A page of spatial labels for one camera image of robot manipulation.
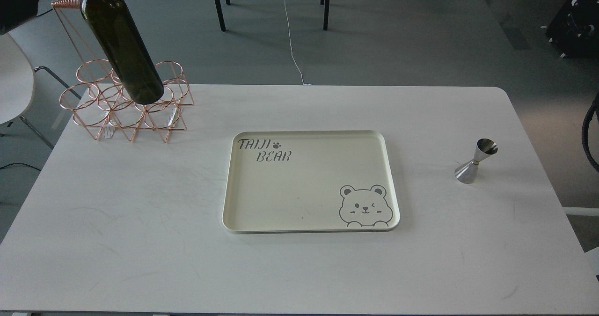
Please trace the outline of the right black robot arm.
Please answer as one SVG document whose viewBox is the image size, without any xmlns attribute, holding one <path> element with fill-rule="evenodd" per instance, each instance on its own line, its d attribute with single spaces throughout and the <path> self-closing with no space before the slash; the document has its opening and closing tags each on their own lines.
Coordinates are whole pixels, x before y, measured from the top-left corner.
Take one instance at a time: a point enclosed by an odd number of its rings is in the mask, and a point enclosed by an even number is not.
<svg viewBox="0 0 599 316">
<path fill-rule="evenodd" d="M 598 0 L 566 0 L 545 34 L 561 58 L 598 54 Z"/>
</svg>

